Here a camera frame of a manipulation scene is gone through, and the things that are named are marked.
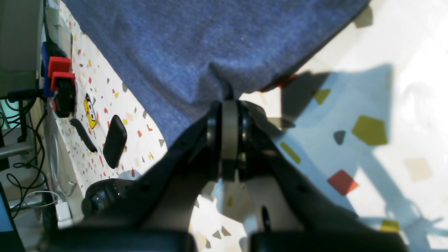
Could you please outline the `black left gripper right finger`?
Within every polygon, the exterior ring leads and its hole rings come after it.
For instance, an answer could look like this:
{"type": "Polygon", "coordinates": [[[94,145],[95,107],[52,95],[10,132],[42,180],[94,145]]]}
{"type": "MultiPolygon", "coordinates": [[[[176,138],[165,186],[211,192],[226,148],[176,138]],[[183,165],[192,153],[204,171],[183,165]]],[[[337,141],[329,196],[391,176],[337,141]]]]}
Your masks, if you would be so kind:
{"type": "Polygon", "coordinates": [[[269,136],[278,129],[262,108],[247,101],[238,105],[246,133],[245,187],[259,227],[268,230],[262,213],[266,210],[273,231],[360,231],[354,214],[333,204],[284,158],[269,136]]]}

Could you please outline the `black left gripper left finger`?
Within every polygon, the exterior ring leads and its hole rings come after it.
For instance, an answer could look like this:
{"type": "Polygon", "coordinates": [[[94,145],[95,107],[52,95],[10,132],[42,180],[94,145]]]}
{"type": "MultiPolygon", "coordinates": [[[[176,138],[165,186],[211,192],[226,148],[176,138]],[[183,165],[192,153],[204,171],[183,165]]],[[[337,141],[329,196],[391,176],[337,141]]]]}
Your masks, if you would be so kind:
{"type": "Polygon", "coordinates": [[[197,195],[217,176],[222,104],[186,129],[139,179],[111,178],[88,187],[83,224],[188,224],[197,195]]]}

